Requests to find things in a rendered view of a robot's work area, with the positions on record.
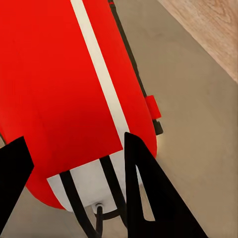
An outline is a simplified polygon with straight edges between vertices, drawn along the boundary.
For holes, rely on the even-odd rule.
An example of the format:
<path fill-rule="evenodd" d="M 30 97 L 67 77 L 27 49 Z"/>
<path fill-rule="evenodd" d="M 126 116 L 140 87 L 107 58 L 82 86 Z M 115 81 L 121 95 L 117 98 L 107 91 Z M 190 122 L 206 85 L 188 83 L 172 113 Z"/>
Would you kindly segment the radio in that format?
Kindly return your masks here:
<path fill-rule="evenodd" d="M 74 212 L 87 238 L 116 216 L 127 227 L 125 132 L 156 158 L 160 117 L 113 0 L 0 0 L 0 137 L 24 137 L 26 188 Z"/>

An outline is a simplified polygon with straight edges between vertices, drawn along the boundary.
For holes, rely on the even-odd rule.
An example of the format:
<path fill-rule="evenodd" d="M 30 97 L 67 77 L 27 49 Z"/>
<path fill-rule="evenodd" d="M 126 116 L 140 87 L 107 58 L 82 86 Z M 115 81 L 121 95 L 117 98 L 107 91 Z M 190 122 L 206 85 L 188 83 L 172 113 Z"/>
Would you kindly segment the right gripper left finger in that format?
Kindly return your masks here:
<path fill-rule="evenodd" d="M 23 136 L 0 149 L 0 235 L 33 168 Z"/>

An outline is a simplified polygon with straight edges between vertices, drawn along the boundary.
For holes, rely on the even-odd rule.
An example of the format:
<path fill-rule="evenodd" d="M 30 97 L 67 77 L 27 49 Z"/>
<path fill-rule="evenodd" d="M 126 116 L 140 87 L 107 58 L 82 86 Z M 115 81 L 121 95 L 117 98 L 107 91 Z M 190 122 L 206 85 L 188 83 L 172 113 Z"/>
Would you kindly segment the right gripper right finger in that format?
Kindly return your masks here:
<path fill-rule="evenodd" d="M 208 238 L 143 140 L 129 132 L 124 160 L 128 238 Z M 136 165 L 155 221 L 144 218 Z"/>

